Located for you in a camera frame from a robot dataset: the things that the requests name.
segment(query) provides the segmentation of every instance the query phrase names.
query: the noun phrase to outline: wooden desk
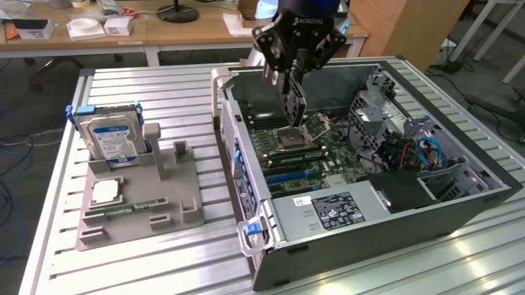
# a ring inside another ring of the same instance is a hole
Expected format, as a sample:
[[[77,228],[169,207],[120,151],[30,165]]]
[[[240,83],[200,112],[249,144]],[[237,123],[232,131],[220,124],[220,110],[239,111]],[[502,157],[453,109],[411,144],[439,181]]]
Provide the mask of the wooden desk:
[[[171,0],[159,1],[119,1],[123,7],[137,11],[155,11],[159,7],[172,3]],[[53,9],[46,2],[30,5],[36,16],[50,19],[58,27],[48,40],[8,40],[0,44],[0,58],[50,57],[69,55],[89,55],[104,53],[143,52],[148,58],[148,65],[159,65],[157,53],[168,50],[200,50],[249,48],[249,37],[232,37],[221,20],[221,14],[235,14],[236,6],[225,3],[203,4],[196,1],[181,0],[199,11],[195,22],[175,24],[161,21],[155,14],[132,20],[132,34],[129,37],[108,36],[84,41],[70,41],[65,23],[81,9]],[[348,32],[350,46],[347,56],[356,57],[368,31],[352,22]]]

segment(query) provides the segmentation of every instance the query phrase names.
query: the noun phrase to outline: blue hard drive label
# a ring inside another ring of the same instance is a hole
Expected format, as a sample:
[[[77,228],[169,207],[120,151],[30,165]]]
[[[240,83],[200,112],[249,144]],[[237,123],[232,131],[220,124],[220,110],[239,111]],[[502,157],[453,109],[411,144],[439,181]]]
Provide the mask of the blue hard drive label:
[[[105,160],[124,163],[136,159],[137,151],[133,142],[128,139],[128,126],[95,128],[93,132]]]

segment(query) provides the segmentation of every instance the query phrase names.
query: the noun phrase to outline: wooden cabinet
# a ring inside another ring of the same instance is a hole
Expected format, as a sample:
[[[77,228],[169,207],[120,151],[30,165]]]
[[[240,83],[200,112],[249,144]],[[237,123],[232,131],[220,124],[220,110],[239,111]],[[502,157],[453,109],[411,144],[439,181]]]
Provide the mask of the wooden cabinet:
[[[350,12],[370,31],[362,57],[402,55],[424,71],[469,0],[351,0]]]

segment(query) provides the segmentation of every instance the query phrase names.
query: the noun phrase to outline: power supply label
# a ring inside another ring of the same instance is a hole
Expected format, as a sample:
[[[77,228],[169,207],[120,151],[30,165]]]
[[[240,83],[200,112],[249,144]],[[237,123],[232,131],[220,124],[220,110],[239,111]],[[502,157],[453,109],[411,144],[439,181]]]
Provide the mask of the power supply label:
[[[364,221],[358,205],[348,192],[311,199],[326,230],[338,229]]]

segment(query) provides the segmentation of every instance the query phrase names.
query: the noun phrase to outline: cpu chip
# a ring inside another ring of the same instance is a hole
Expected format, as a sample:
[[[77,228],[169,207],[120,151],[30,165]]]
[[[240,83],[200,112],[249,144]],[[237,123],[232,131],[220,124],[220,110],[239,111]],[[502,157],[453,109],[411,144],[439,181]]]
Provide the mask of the cpu chip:
[[[286,149],[300,148],[306,145],[303,135],[296,128],[279,130],[278,139]]]

